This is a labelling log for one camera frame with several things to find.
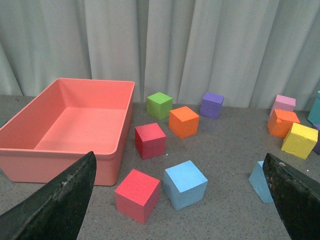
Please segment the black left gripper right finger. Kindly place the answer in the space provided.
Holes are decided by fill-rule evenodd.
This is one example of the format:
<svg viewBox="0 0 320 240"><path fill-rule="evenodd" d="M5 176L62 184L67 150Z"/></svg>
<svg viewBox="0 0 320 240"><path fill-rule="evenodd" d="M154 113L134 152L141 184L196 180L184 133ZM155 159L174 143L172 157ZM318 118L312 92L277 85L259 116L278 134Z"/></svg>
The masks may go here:
<svg viewBox="0 0 320 240"><path fill-rule="evenodd" d="M320 238L320 183L267 153L262 165L276 210L292 240Z"/></svg>

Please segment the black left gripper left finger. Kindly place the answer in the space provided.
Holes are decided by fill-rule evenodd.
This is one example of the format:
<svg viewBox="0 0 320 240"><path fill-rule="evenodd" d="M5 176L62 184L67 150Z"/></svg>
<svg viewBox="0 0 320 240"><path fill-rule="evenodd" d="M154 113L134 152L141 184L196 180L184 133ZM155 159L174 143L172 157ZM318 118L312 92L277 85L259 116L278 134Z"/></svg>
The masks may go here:
<svg viewBox="0 0 320 240"><path fill-rule="evenodd" d="M75 240L96 178L92 151L0 216L2 240Z"/></svg>

